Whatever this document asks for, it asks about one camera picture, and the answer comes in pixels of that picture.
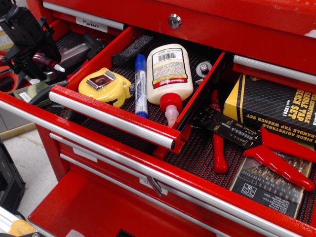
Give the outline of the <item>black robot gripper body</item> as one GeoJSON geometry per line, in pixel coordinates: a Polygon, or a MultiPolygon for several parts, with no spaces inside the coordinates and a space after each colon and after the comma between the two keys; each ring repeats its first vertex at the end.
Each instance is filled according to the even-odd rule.
{"type": "Polygon", "coordinates": [[[0,2],[0,26],[13,42],[10,51],[43,50],[46,43],[46,17],[36,19],[27,7],[14,0],[0,2]]]}

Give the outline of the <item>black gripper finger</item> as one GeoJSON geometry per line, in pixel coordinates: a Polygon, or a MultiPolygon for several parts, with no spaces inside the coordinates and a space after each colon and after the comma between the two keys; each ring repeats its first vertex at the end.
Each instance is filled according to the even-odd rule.
{"type": "Polygon", "coordinates": [[[41,27],[38,28],[37,45],[41,52],[48,58],[60,62],[61,54],[59,48],[53,38],[55,30],[48,27],[45,30],[41,27]]]}
{"type": "Polygon", "coordinates": [[[2,58],[2,62],[16,74],[24,72],[33,79],[46,80],[46,74],[33,60],[37,51],[37,49],[30,48],[11,48],[2,58]]]}

